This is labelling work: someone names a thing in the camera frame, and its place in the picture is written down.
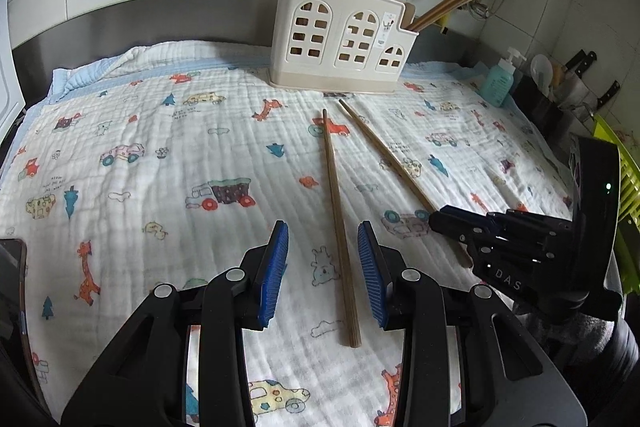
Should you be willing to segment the black utensil container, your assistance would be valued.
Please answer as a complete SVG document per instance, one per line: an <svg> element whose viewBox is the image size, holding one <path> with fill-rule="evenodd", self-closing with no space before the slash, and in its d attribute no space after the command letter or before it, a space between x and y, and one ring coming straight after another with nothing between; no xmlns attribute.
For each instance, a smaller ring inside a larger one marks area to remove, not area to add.
<svg viewBox="0 0 640 427"><path fill-rule="evenodd" d="M570 132L570 125L575 120L574 115L543 95L532 77L522 77L512 93L512 98L520 111L548 142L559 143Z"/></svg>

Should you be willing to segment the beige plastic utensil holder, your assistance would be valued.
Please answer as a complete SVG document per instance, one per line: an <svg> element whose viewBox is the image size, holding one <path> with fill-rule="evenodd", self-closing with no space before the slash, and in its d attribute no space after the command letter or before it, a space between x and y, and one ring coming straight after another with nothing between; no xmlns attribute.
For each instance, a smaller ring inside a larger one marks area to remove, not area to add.
<svg viewBox="0 0 640 427"><path fill-rule="evenodd" d="M284 89L392 93L418 34L398 0L278 0L270 83Z"/></svg>

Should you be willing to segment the black-handled knife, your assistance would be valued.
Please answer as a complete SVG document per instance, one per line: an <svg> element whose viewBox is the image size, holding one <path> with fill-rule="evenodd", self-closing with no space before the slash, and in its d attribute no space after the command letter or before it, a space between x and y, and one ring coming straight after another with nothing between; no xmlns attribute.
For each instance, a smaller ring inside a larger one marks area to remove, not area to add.
<svg viewBox="0 0 640 427"><path fill-rule="evenodd" d="M605 91L605 94L602 94L597 99L597 110L603 108L609 101L614 98L614 96L620 91L620 83L617 80L614 80L608 90Z"/></svg>
<svg viewBox="0 0 640 427"><path fill-rule="evenodd" d="M582 78L597 59L598 56L596 52L580 50L565 64L565 72Z"/></svg>

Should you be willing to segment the teal soap dispenser bottle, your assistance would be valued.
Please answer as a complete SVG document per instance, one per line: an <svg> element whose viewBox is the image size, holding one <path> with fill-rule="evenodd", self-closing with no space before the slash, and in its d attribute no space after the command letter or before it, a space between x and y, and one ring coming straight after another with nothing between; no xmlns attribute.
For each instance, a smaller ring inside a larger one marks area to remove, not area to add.
<svg viewBox="0 0 640 427"><path fill-rule="evenodd" d="M480 96L494 107L500 107L514 83L514 72L525 56L510 46L506 56L489 69L484 83L480 86Z"/></svg>

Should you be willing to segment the green plastic rack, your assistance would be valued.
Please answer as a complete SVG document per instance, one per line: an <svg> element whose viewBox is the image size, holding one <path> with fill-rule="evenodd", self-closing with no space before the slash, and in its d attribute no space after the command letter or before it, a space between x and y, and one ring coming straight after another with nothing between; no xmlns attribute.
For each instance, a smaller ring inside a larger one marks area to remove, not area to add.
<svg viewBox="0 0 640 427"><path fill-rule="evenodd" d="M625 145L600 116L594 116L593 136L614 143L620 153L620 211L614 253L623 293L639 294L639 167Z"/></svg>

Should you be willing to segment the white ladle spoon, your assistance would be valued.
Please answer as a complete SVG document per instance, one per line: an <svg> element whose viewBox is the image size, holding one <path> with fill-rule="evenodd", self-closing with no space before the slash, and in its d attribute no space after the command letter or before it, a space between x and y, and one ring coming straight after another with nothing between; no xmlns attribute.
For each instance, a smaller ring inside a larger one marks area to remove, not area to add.
<svg viewBox="0 0 640 427"><path fill-rule="evenodd" d="M535 55L530 60L529 72L539 91L544 96L548 96L551 91L551 83L553 80L553 66L548 57L544 54Z"/></svg>

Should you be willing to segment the white cartoon-print cloth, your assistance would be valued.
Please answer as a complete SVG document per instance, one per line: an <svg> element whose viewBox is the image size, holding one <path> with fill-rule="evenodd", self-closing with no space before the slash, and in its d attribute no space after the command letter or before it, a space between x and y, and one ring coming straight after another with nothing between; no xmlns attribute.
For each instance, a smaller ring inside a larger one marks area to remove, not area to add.
<svg viewBox="0 0 640 427"><path fill-rule="evenodd" d="M468 289L475 277L340 98L437 208L570 217L560 166L513 106L478 95L479 69L409 65L394 93L375 95L278 89L268 62L252 46L142 46L59 70L27 113L2 169L1 233L26 244L28 338L54 418L156 285L208 282L282 220L276 315L244 336L256 421L390 422L402 336L378 328L356 279L362 343L347 343L322 109L349 243L369 221L438 283Z"/></svg>

